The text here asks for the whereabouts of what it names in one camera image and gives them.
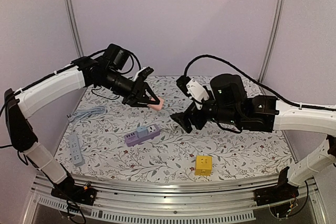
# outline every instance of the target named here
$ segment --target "gray power strip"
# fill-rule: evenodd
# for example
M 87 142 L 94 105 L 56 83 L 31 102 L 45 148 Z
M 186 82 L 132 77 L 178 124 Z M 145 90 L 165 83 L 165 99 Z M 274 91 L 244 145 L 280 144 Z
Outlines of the gray power strip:
M 69 135 L 69 145 L 73 164 L 75 166 L 83 165 L 85 163 L 85 160 L 83 159 L 82 152 L 80 151 L 80 145 L 77 134 L 72 133 Z

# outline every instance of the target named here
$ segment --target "light purple wall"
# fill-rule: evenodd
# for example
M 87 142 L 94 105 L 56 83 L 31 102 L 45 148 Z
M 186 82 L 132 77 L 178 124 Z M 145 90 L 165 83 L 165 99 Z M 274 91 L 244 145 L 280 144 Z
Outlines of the light purple wall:
M 0 0 L 0 7 L 1 92 L 24 87 L 77 57 L 64 0 Z M 63 97 L 31 118 L 40 142 L 50 151 L 55 151 L 66 114 L 80 94 Z M 9 143 L 3 115 L 0 145 Z M 0 150 L 0 157 L 0 223 L 18 224 L 35 170 L 22 164 L 12 148 Z
M 265 84 L 286 98 L 336 104 L 336 0 L 285 0 L 281 24 Z M 299 158 L 324 135 L 288 132 Z M 316 176 L 330 223 L 336 220 L 336 170 Z
M 200 54 L 214 54 L 257 77 L 276 0 L 73 0 L 86 54 L 111 42 L 135 52 L 156 75 L 181 75 Z M 216 61 L 191 74 L 232 72 Z

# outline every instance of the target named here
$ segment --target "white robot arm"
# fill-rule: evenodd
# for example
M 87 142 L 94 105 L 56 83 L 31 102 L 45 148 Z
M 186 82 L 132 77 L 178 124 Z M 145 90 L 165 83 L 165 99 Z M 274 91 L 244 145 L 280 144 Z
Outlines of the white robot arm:
M 211 121 L 222 130 L 234 133 L 299 130 L 328 136 L 303 160 L 284 168 L 276 186 L 255 190 L 257 205 L 297 197 L 298 186 L 336 162 L 336 106 L 284 102 L 268 95 L 248 98 L 240 76 L 232 74 L 214 77 L 210 81 L 212 92 L 186 76 L 178 79 L 177 86 L 193 103 L 185 112 L 175 113 L 171 118 L 188 133 L 192 125 L 200 130 Z M 239 131 L 223 128 L 220 123 L 234 125 Z
M 114 44 L 100 51 L 102 52 L 103 55 L 95 59 L 92 58 L 95 54 L 76 59 L 63 69 L 15 92 L 8 89 L 5 92 L 3 106 L 12 146 L 24 153 L 28 160 L 50 179 L 55 187 L 51 194 L 87 205 L 93 205 L 96 190 L 88 185 L 85 187 L 75 185 L 71 175 L 38 142 L 27 119 L 59 97 L 92 84 L 110 89 L 123 97 L 123 104 L 130 106 L 147 107 L 148 104 L 160 103 L 145 82 L 147 76 L 154 71 L 153 69 L 143 68 L 136 73 L 136 78 L 130 80 L 119 70 L 124 67 L 129 57 L 135 56 Z

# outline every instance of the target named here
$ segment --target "patterned table cover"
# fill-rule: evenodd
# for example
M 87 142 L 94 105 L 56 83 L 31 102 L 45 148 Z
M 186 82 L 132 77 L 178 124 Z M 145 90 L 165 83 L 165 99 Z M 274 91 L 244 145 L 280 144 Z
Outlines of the patterned table cover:
M 212 77 L 195 77 L 202 85 L 209 85 Z M 175 112 L 184 111 L 190 100 L 176 87 L 177 77 L 148 77 L 147 82 L 156 95 L 165 100 L 164 108 L 153 111 L 131 108 L 121 104 L 121 98 L 110 101 L 91 93 L 84 94 L 78 109 L 99 105 L 106 113 L 69 124 L 55 154 L 71 173 L 100 179 L 123 179 L 157 183 L 206 182 L 249 178 L 278 173 L 293 162 L 286 140 L 280 131 L 273 133 L 243 131 L 234 134 L 220 130 L 215 123 L 207 123 L 201 130 L 185 133 L 170 119 Z M 248 96 L 261 94 L 260 89 L 243 79 Z M 99 95 L 114 98 L 107 89 Z M 156 123 L 160 136 L 141 145 L 127 147 L 124 136 L 140 125 Z M 72 164 L 68 136 L 78 135 L 85 164 Z M 212 156 L 210 176 L 195 176 L 197 155 Z

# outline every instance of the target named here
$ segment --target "yellow cube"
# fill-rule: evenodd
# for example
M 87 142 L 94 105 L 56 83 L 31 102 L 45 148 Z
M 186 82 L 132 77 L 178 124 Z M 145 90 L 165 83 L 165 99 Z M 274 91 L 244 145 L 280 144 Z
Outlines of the yellow cube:
M 195 175 L 197 176 L 210 176 L 212 171 L 212 157 L 210 156 L 197 156 Z

